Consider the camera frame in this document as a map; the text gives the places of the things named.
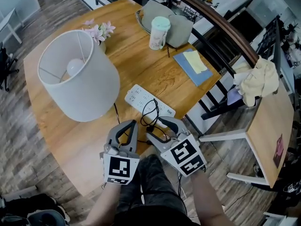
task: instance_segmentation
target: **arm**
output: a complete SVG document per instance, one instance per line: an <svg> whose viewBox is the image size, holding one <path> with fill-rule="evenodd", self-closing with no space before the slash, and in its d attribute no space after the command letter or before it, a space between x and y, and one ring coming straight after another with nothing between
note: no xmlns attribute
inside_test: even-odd
<svg viewBox="0 0 301 226"><path fill-rule="evenodd" d="M191 175L192 192L197 215L203 226L234 226L225 215L207 176L201 170Z"/></svg>
<svg viewBox="0 0 301 226"><path fill-rule="evenodd" d="M107 183L85 221L88 226L106 226L114 222L121 185Z"/></svg>

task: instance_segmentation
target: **white table leg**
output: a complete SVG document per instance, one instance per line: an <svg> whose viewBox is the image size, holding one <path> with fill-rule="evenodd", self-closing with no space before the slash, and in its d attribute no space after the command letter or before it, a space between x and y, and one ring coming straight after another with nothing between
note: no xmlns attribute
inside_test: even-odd
<svg viewBox="0 0 301 226"><path fill-rule="evenodd" d="M266 181L266 179L264 179L264 178L244 176L244 175L235 174L235 173L231 173L231 172L229 172L227 174L227 177L231 178L231 179L239 180L239 181L244 181L246 183L256 183L256 184L267 185L267 186L269 185L268 182Z"/></svg>
<svg viewBox="0 0 301 226"><path fill-rule="evenodd" d="M205 141L225 141L225 140L234 140L234 139L242 139L246 137L246 130L245 129L239 129L239 130L233 130L223 133L216 133L211 135L206 135L203 137L200 137L199 140L202 142Z"/></svg>
<svg viewBox="0 0 301 226"><path fill-rule="evenodd" d="M22 20L21 20L21 18L20 18L20 16L18 15L18 13L17 13L16 10L15 10L15 14L16 14L16 16L18 17L18 19L19 19L20 24L22 25L22 27L24 27L25 25L24 25L24 23L22 22Z"/></svg>
<svg viewBox="0 0 301 226"><path fill-rule="evenodd" d="M14 37L16 38L16 40L18 40L18 42L20 44L22 44L22 40L19 38L19 36L16 34L16 32L14 31L14 29L12 28L12 26L10 26L10 24L7 24L8 29L11 31L11 33L14 35Z"/></svg>

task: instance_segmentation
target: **white lampshade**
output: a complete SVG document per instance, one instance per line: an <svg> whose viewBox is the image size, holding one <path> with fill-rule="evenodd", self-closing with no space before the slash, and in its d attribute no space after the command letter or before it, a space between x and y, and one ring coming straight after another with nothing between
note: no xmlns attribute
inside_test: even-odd
<svg viewBox="0 0 301 226"><path fill-rule="evenodd" d="M47 46L38 75L56 104L75 121L104 115L120 89L117 69L82 30L65 32Z"/></svg>

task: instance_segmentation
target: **chair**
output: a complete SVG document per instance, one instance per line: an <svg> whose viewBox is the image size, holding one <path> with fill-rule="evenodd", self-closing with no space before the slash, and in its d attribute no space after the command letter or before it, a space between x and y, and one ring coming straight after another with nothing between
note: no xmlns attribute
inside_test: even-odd
<svg viewBox="0 0 301 226"><path fill-rule="evenodd" d="M8 92L9 88L7 88L7 78L12 73L18 73L19 70L10 70L11 66L14 62L18 60L14 58L13 55L8 56L6 53L6 49L2 47L2 42L0 43L0 89L3 89L2 83L4 81L5 90Z"/></svg>

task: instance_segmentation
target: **wooden floor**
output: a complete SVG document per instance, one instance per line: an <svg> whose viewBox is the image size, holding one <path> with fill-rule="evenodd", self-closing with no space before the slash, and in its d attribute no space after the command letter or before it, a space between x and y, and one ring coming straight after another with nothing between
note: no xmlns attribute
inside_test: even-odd
<svg viewBox="0 0 301 226"><path fill-rule="evenodd" d="M17 31L23 44L20 46L13 37L6 44L8 51L15 53L19 59L16 67L20 69L20 73L9 79L9 93L0 91L0 194L36 185L41 192L56 198L69 213L71 223L77 224L85 219L101 188L82 197L48 151L32 113L26 90L23 59L53 31L89 9L80 0L39 2L41 10L26 22L25 28ZM244 118L242 115L241 110L223 115L211 131L230 129L239 118ZM246 175L252 173L255 157L246 141L204 143L201 150L208 161L206 173L229 218L236 225L258 225L262 212L269 207L275 194L226 177L229 171ZM177 187L174 169L165 165L165 170L173 185ZM187 196L185 203L189 217L194 218L196 213L188 178L183 179L182 186ZM246 196L233 204L246 193Z"/></svg>

